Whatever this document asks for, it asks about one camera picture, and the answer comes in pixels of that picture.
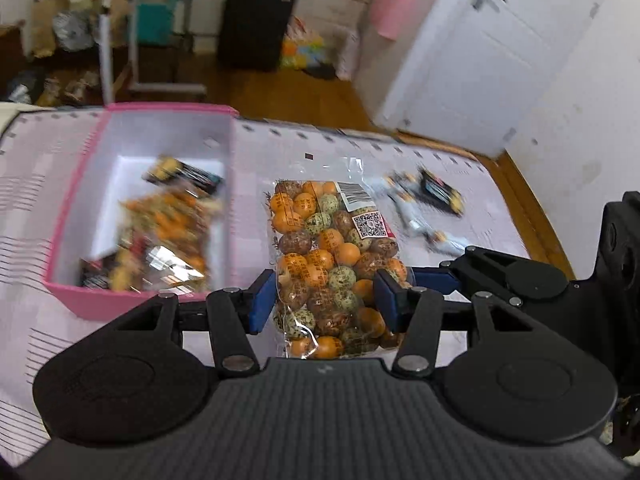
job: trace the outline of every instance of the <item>teal chair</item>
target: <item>teal chair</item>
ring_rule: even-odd
[[[138,41],[141,44],[170,46],[174,34],[175,7],[180,0],[162,4],[138,4]]]

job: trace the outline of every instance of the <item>wooden floor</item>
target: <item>wooden floor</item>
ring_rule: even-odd
[[[143,48],[140,52],[141,80],[168,81],[172,56],[165,50]],[[126,62],[126,53],[116,51],[114,65],[119,72]],[[63,66],[50,66],[49,71],[64,86],[78,78],[84,70],[97,69],[97,56],[93,54],[74,69],[68,61]],[[263,73],[243,70],[225,70],[217,67],[213,56],[195,56],[182,60],[178,70],[179,82],[197,82],[207,86],[206,102],[229,105],[248,118],[269,118],[296,123],[314,124],[333,128],[379,131],[367,117],[360,99],[349,82],[319,80],[294,70]],[[130,94],[121,91],[119,101],[190,101],[192,96],[180,94]],[[90,95],[91,104],[101,104],[99,94]],[[402,136],[415,144],[430,145],[415,136]],[[558,238],[542,212],[535,196],[507,154],[498,160],[484,156],[478,159],[489,170],[509,207],[511,217],[529,251],[541,262],[554,264],[573,278],[574,274],[558,242]]]

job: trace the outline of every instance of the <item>blue gripper pad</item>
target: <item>blue gripper pad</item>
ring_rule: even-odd
[[[413,267],[415,285],[432,288],[442,294],[457,290],[460,282],[447,269],[437,267]],[[406,332],[414,315],[415,305],[386,270],[378,270],[373,278],[373,295],[376,308],[391,332]]]
[[[276,290],[276,273],[265,270],[247,289],[253,296],[253,301],[248,313],[248,333],[257,334],[264,328],[269,319],[269,314],[276,303],[278,292]]]

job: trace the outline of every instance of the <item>pink bag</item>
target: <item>pink bag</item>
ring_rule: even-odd
[[[397,40],[415,7],[415,0],[373,0],[369,19],[383,38]]]

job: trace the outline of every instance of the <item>barcode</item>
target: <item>barcode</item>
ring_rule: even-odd
[[[369,193],[362,189],[360,184],[352,184],[348,182],[338,182],[340,192],[344,195],[344,199],[352,204],[354,202],[372,202]]]
[[[369,196],[369,193],[364,191],[360,184],[354,182],[336,182],[336,187],[349,212],[376,205]]]

